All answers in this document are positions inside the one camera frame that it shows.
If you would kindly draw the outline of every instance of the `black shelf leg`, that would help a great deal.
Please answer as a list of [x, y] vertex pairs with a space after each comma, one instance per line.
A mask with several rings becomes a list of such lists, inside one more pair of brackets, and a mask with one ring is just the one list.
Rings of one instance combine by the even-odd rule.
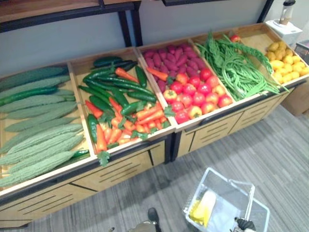
[[139, 13], [140, 3], [141, 1], [134, 1], [133, 2], [134, 9], [131, 10], [136, 47], [143, 45], [143, 39], [141, 36], [141, 28], [140, 28], [140, 13]]
[[119, 17], [119, 21], [120, 21], [120, 25], [121, 25], [122, 35], [123, 35], [124, 40], [125, 40], [125, 45], [126, 45], [126, 47], [131, 47], [132, 42], [131, 42], [131, 38], [130, 38], [129, 26], [127, 24], [127, 19], [126, 19], [126, 12], [125, 11], [119, 11], [118, 17]]

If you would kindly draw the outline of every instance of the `green cucumber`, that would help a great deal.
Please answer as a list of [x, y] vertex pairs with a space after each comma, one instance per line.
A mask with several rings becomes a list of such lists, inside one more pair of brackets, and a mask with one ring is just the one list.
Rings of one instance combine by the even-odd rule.
[[147, 76], [144, 70], [140, 66], [135, 66], [135, 72], [137, 75], [137, 78], [139, 80], [140, 86], [143, 88], [147, 87]]

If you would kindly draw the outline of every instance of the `gray carpet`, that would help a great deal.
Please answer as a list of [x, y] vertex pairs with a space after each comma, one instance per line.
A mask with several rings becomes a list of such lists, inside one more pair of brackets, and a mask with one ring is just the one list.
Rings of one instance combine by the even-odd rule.
[[309, 231], [309, 119], [279, 106], [265, 120], [159, 165], [17, 232], [126, 232], [157, 208], [162, 232], [196, 231], [182, 207], [207, 167], [251, 181], [270, 209], [269, 232]]

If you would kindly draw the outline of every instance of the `white plastic basket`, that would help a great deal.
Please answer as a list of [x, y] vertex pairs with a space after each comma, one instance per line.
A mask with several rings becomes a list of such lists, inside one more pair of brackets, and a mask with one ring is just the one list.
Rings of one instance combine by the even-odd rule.
[[[251, 186], [249, 191], [239, 185]], [[207, 227], [200, 225], [189, 217], [189, 213], [197, 200], [200, 200], [207, 190], [216, 194], [216, 203], [211, 213]], [[227, 179], [212, 168], [203, 175], [193, 197], [188, 199], [184, 207], [186, 220], [202, 232], [228, 232], [237, 224], [235, 217], [253, 221], [256, 232], [266, 232], [269, 220], [269, 209], [253, 198], [254, 185]]]

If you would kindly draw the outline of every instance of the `red apple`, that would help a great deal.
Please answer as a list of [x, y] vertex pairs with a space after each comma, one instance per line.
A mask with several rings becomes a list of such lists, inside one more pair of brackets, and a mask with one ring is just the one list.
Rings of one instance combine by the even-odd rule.
[[201, 106], [203, 114], [207, 114], [211, 111], [214, 111], [216, 109], [216, 106], [212, 102], [205, 102]]
[[205, 100], [207, 102], [212, 102], [214, 105], [217, 105], [219, 101], [219, 96], [216, 93], [209, 93], [207, 94]]
[[225, 89], [223, 86], [217, 85], [212, 89], [212, 92], [218, 94], [218, 96], [221, 97], [225, 94]]
[[226, 94], [219, 98], [218, 106], [220, 108], [225, 107], [233, 103], [233, 100]]

